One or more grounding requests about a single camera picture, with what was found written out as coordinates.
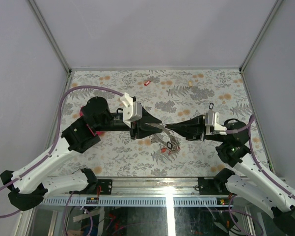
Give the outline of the large metal keyring with keys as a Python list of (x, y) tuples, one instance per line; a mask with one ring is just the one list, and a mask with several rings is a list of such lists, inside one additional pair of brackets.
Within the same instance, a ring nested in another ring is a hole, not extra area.
[(161, 123), (150, 125), (154, 128), (161, 129), (161, 133), (153, 134), (150, 137), (153, 151), (168, 155), (179, 153), (181, 150), (180, 140), (174, 135), (173, 131), (165, 128)]

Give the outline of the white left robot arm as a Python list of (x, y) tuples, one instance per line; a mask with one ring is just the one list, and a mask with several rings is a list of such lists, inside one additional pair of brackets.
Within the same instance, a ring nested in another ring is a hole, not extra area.
[(21, 211), (32, 209), (48, 197), (66, 192), (92, 194), (99, 190), (98, 179), (89, 168), (67, 176), (51, 174), (65, 162), (100, 142), (100, 132), (128, 131), (131, 139), (143, 139), (162, 130), (161, 120), (149, 114), (135, 97), (124, 94), (123, 107), (110, 112), (103, 97), (93, 97), (80, 110), (80, 117), (62, 131), (49, 150), (17, 171), (4, 171), (0, 178), (9, 189), (10, 203)]

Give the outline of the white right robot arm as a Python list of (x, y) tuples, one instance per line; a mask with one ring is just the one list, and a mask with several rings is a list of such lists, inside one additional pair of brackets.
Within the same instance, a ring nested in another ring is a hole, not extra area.
[(218, 113), (206, 112), (165, 127), (187, 141), (220, 142), (217, 155), (229, 168), (214, 177), (215, 191), (243, 197), (263, 210), (283, 233), (295, 236), (295, 189), (256, 158), (250, 138), (254, 119), (251, 115), (248, 123), (232, 118), (220, 124)]

